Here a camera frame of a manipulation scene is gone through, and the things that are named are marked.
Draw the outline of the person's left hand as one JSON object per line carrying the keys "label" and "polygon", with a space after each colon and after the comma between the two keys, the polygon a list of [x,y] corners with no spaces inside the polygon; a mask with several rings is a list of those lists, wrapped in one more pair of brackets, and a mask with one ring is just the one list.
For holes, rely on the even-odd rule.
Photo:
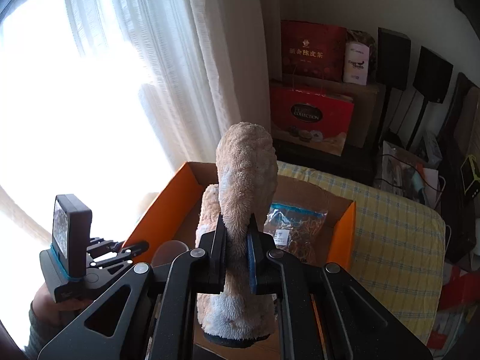
{"label": "person's left hand", "polygon": [[41,322],[58,327],[62,322],[61,313],[84,310],[92,302],[90,299],[69,299],[56,303],[50,295],[47,284],[43,283],[32,300],[32,312]]}

